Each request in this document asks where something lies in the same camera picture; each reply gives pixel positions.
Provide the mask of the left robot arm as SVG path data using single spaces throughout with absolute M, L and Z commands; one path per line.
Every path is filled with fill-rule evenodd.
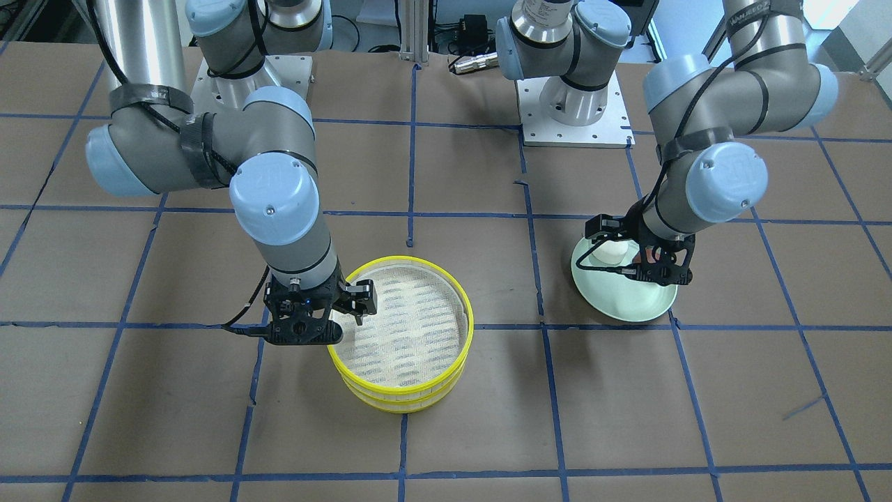
M 736 218 L 767 191 L 764 159 L 738 137 L 819 123 L 838 97 L 827 66 L 810 63 L 800 1 L 725 1 L 732 55 L 660 61 L 644 78 L 661 168 L 654 187 L 625 216 L 592 217 L 590 247 L 574 267 L 661 286 L 686 285 L 695 235 Z M 519 1 L 495 26 L 502 74 L 545 77 L 548 114 L 583 126 L 598 116 L 631 20 L 608 1 Z

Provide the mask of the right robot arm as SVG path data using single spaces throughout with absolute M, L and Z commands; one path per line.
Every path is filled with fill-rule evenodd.
M 280 85 L 271 55 L 326 39 L 319 1 L 188 1 L 185 16 L 209 77 L 246 82 L 220 111 L 197 111 L 185 88 L 172 1 L 86 1 L 112 73 L 111 121 L 87 136 L 98 185 L 118 197 L 227 190 L 267 264 L 257 290 L 271 312 L 241 334 L 274 345 L 335 345 L 331 312 L 376 313 L 371 280 L 344 279 L 321 208 L 316 130 L 306 100 Z

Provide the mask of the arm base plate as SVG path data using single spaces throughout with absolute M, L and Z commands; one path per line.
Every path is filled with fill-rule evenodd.
M 526 146 L 622 149 L 635 140 L 616 74 L 596 91 L 571 88 L 561 77 L 516 82 Z
M 308 54 L 268 55 L 258 73 L 242 79 L 211 77 L 207 61 L 201 61 L 190 91 L 196 112 L 239 110 L 245 99 L 262 86 L 283 86 L 307 99 L 313 82 L 313 58 Z

